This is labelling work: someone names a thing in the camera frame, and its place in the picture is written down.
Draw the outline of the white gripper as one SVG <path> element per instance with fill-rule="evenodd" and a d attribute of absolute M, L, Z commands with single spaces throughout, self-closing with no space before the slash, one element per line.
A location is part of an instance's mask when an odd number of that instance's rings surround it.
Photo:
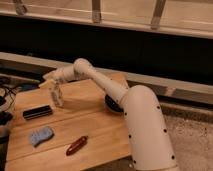
<path fill-rule="evenodd" d="M 59 84 L 67 83 L 66 80 L 66 68 L 57 68 L 49 73 L 46 73 L 43 78 L 46 80 L 45 82 L 39 84 L 40 88 L 49 88 L 56 81 Z"/>

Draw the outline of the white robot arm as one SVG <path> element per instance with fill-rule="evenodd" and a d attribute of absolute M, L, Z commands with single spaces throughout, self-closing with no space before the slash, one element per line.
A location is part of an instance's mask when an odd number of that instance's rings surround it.
<path fill-rule="evenodd" d="M 156 94 L 148 87 L 125 87 L 83 58 L 43 76 L 47 86 L 91 79 L 124 111 L 136 171 L 180 171 Z"/>

